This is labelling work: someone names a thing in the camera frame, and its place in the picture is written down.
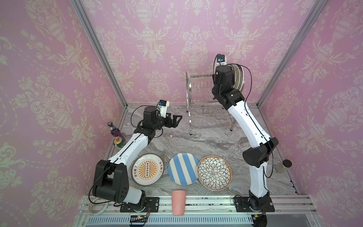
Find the green red rimmed white plate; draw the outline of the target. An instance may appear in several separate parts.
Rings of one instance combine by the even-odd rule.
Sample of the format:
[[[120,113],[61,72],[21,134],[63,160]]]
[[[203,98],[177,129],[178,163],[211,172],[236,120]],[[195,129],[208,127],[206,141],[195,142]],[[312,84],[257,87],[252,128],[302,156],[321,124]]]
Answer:
[[[244,85],[245,85],[245,71],[244,71],[244,67],[242,65],[240,66],[240,70],[241,70],[241,78],[242,78],[242,85],[241,85],[240,91],[242,92],[244,90]]]

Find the black white flower pattern plate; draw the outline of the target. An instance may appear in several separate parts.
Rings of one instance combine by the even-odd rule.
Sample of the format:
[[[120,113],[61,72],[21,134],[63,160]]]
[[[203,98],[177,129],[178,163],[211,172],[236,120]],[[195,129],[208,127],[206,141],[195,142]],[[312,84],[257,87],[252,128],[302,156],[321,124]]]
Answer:
[[[197,173],[201,184],[212,191],[224,190],[232,181],[230,166],[218,156],[204,157],[198,164]]]

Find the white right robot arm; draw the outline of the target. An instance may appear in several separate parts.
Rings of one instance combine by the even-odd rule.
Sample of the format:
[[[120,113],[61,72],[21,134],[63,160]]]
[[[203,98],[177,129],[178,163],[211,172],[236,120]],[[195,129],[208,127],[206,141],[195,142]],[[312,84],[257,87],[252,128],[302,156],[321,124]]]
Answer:
[[[263,198],[268,193],[267,164],[269,155],[278,145],[278,139],[270,137],[250,112],[242,93],[234,88],[235,70],[231,65],[219,65],[213,76],[212,94],[225,110],[238,122],[245,133],[250,148],[243,158],[250,167],[250,196]]]

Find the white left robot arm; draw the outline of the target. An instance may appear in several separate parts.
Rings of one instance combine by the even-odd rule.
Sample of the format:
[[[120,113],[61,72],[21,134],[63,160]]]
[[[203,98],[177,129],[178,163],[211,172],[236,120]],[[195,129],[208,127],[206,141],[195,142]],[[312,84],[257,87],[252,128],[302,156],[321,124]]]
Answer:
[[[165,100],[160,100],[155,106],[144,105],[143,119],[135,126],[131,139],[114,156],[97,163],[89,196],[105,202],[145,206],[146,193],[129,185],[128,168],[154,139],[157,130],[179,125],[182,116],[172,115],[167,111],[168,107],[169,102]]]

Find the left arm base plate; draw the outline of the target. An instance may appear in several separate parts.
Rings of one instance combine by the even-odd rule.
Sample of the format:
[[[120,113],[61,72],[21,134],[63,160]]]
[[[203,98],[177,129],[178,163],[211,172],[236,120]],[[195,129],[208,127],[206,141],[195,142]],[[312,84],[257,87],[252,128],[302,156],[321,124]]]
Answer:
[[[158,213],[159,211],[160,198],[159,197],[146,197],[141,199],[141,202],[134,203],[122,203],[120,207],[121,213],[132,213],[132,212],[148,212]]]

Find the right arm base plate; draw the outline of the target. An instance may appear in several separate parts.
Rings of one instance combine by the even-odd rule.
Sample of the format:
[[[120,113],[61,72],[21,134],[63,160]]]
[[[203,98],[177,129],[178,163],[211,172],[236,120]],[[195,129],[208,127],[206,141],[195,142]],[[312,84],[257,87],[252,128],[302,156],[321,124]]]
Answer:
[[[272,199],[268,195],[261,198],[236,195],[233,203],[237,212],[275,212]]]

